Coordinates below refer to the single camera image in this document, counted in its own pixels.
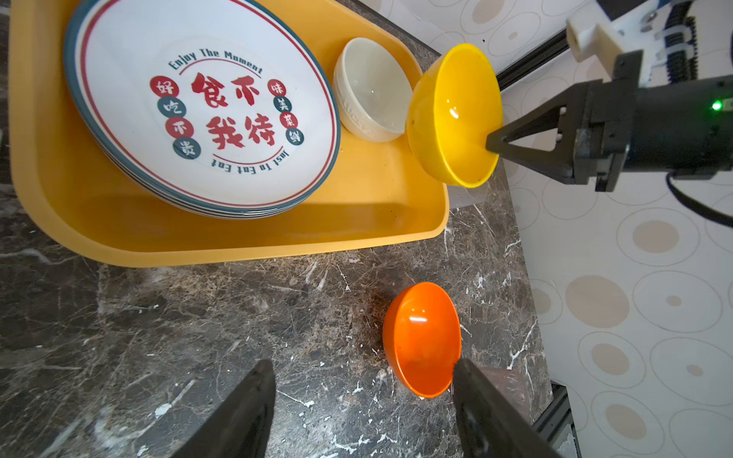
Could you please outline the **yellow plastic bowl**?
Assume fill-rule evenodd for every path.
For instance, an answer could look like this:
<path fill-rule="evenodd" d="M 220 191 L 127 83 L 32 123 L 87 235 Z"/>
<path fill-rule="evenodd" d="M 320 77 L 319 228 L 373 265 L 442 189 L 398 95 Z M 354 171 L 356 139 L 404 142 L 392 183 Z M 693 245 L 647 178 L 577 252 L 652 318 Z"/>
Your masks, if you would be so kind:
<path fill-rule="evenodd" d="M 423 169 L 442 183 L 477 188 L 499 160 L 486 148 L 504 125 L 501 93 L 489 59 L 463 43 L 442 55 L 412 94 L 406 135 Z"/>

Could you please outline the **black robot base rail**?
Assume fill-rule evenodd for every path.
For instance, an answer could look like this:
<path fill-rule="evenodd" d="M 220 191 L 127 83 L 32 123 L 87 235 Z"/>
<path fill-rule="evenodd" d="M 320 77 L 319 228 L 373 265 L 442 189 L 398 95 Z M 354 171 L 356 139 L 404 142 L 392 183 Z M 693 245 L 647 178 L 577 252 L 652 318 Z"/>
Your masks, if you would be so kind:
<path fill-rule="evenodd" d="M 565 385 L 551 383 L 553 401 L 534 422 L 533 430 L 560 456 L 581 458 L 576 425 Z"/>

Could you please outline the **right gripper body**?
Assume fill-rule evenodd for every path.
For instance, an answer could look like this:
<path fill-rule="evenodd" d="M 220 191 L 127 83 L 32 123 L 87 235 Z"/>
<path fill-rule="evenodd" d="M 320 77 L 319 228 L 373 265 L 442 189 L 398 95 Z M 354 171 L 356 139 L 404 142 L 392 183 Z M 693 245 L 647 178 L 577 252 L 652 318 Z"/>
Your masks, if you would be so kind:
<path fill-rule="evenodd" d="M 732 169 L 732 77 L 641 87 L 641 55 L 618 58 L 611 81 L 573 97 L 576 184 L 615 189 L 623 173 L 712 179 Z"/>

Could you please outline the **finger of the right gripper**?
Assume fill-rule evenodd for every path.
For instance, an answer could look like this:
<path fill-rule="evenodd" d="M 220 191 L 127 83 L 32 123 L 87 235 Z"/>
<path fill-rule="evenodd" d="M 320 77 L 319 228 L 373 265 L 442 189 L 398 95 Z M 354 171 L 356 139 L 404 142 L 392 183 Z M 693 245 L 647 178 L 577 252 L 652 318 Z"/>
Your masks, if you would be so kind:
<path fill-rule="evenodd" d="M 529 114 L 488 135 L 486 150 L 563 184 L 586 185 L 576 167 L 576 141 L 585 129 L 589 83 L 578 83 Z"/>

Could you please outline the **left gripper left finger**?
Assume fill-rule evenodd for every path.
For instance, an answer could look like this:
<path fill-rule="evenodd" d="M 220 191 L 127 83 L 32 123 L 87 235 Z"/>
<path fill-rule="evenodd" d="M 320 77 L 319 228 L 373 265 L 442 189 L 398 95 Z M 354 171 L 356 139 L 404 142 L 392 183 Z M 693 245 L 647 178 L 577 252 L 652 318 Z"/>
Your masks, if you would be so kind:
<path fill-rule="evenodd" d="M 173 457 L 265 456 L 275 400 L 273 364 L 261 360 Z"/>

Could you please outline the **cream and orange bowl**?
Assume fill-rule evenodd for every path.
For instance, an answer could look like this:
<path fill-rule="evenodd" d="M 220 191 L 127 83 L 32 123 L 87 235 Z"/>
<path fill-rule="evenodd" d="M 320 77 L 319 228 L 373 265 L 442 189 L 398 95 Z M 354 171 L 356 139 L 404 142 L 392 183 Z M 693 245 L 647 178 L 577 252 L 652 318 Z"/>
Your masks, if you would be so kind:
<path fill-rule="evenodd" d="M 342 124 L 359 139 L 386 143 L 405 133 L 412 86 L 397 60 L 373 40 L 347 42 L 334 69 Z"/>

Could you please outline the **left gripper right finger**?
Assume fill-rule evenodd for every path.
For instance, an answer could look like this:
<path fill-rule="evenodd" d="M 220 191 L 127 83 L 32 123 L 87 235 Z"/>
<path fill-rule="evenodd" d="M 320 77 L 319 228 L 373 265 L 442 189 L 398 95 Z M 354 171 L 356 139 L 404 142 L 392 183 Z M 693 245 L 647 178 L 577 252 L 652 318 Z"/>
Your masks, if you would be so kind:
<path fill-rule="evenodd" d="M 472 361 L 462 358 L 452 376 L 456 424 L 466 457 L 557 457 Z"/>

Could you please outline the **orange plastic bowl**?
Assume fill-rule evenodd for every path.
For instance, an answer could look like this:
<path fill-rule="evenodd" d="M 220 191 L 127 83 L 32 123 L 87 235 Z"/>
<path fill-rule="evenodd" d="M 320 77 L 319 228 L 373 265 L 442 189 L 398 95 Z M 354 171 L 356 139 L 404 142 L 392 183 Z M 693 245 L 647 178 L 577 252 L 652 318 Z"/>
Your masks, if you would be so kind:
<path fill-rule="evenodd" d="M 433 282 L 403 290 L 383 323 L 383 346 L 397 379 L 413 394 L 435 398 L 452 384 L 462 336 L 454 303 Z"/>

